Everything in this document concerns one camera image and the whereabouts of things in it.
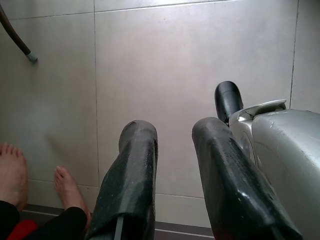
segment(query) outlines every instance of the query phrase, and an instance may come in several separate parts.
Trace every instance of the red fabric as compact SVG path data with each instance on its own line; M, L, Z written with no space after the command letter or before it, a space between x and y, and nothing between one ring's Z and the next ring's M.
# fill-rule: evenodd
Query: red fabric
M33 220L23 220L19 222L6 240L22 240L34 230L38 225Z

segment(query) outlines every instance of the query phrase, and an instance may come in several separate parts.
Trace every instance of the toe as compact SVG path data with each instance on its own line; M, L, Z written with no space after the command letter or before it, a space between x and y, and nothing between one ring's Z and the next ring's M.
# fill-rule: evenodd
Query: toe
M10 144L6 149L6 153L12 155L13 149L14 149L14 146L12 144Z
M55 180L59 180L59 181L62 181L63 179L64 179L64 177L58 172L58 170L56 170L55 172L54 172L54 179Z
M20 159L20 158L25 158L24 157L24 154L22 153L22 151L19 149L19 148L17 148L16 149L16 156Z
M68 171L65 167L63 166L57 166L56 167L56 172L61 176L64 177L68 174Z
M7 148L8 148L8 144L5 142L5 143L2 145L1 154L6 154L6 153L7 153Z
M16 156L17 158L18 158L18 148L16 147L16 146L13 146L13 148L12 148L12 154L14 155L14 156Z
M60 189L61 185L61 180L57 176L54 176L54 187L57 191Z

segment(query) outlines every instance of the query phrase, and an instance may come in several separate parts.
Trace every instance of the grey rubber tip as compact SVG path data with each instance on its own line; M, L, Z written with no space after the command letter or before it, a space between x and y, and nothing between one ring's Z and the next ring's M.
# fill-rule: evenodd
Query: grey rubber tip
M29 59L30 62L32 62L33 64L35 62L37 62L38 58L36 55L34 55L32 52L30 52L28 55L26 55L26 57Z

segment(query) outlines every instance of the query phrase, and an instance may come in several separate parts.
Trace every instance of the tile floor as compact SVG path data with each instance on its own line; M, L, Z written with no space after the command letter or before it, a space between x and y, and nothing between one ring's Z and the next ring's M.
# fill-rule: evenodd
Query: tile floor
M31 204L61 206L64 165L93 209L122 128L142 119L158 131L156 220L209 227L191 130L216 116L215 86L236 82L245 106L320 112L317 0L0 3L39 57L0 27L0 142L25 152Z
M20 219L32 219L41 226L62 212L59 208L29 204L21 212ZM154 240L214 240L211 228L207 227L155 222L154 230Z

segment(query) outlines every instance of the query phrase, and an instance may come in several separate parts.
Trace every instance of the tile grout line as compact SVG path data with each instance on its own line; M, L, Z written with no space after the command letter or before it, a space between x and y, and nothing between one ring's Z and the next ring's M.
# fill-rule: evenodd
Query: tile grout line
M101 11L96 11L95 13L122 12L122 11L130 11L130 10L174 7L179 5L189 6L189 5L200 5L200 4L210 4L210 3L216 4L216 3L238 2L238 1L242 1L242 0L205 0L205 1L195 1L195 2L181 2L181 3L172 3L172 4L160 4L155 6L140 6L140 7L129 7L129 8L122 8L122 9L101 10Z
M46 212L41 212L41 211L32 211L32 210L22 210L22 212L30 213L30 214L41 214L41 215L52 216L52 217L59 216L58 214L46 213Z
M36 182L36 183L46 183L46 184L53 184L53 181L46 181L46 180L36 180L36 179L29 179L29 182ZM82 184L77 184L79 187L82 188L100 188L101 186L91 186L91 185L82 185ZM199 196L186 196L186 195L176 195L176 194L167 194L167 193L161 193L161 192L155 192L155 194L158 195L165 195L165 196L173 196L173 197L181 197L181 198L190 198L190 199L203 199L203 197Z
M171 233L171 234L180 234L180 235L189 235L189 236L208 238L208 239L214 239L215 238L214 236L208 236L208 235L203 235L203 234L195 234L195 233L189 233L189 232L183 232L183 231L172 231L172 230L159 229L159 228L155 228L154 230L158 231L158 232L165 232L165 233Z
M296 56L296 40L297 40L297 28L298 28L298 17L299 17L299 3L300 3L300 0L298 0L297 6L296 6L296 18L295 18L295 31L294 31L294 43L293 43L293 60L292 60L292 72L291 72L289 109L291 109L292 91L293 91L293 87L294 87L295 56Z
M224 3L224 2L238 2L243 0L206 0L206 1L195 1L195 2L182 2L182 3L172 3L172 4L163 4L155 6L141 6L141 7L132 7L132 8L123 8L123 9L112 9L112 10L100 10L96 11L95 1L93 2L93 11L77 12L77 13L66 13L66 14L55 14L47 16L30 16L30 17L13 17L9 20L24 20L24 19L39 19L39 18L51 18L51 17L60 17L60 16L70 16L70 15L80 15L80 14L96 14L96 13L108 13L108 12L121 12L121 11L130 11L130 10L140 10L140 9L154 9L154 8L163 8L163 7L173 7L173 6L188 6L188 5L199 5L199 4L209 4L209 3Z
M156 192L155 194L173 196L173 197L191 198L191 199L204 199L203 197L198 197L198 196L183 196L183 195L167 194L167 193L160 193L160 192Z
M100 188L99 166L99 135L98 135L98 86L97 86L97 48L96 48L96 0L93 0L93 27L94 27L94 82L95 82L95 113L96 113L96 158L98 166L98 187Z

